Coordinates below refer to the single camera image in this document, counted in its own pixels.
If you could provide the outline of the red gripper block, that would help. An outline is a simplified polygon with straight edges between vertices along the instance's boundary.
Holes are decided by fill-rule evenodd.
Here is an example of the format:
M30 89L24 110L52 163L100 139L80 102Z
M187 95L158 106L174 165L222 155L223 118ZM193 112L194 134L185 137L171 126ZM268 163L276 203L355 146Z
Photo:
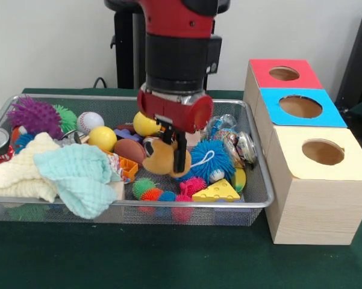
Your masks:
M204 91L188 96L169 95L149 91L141 86L137 99L139 110L146 117L155 119L164 128L162 141L173 143L174 127L177 148L174 150L173 172L182 173L186 165L186 133L206 127L213 114L213 100Z

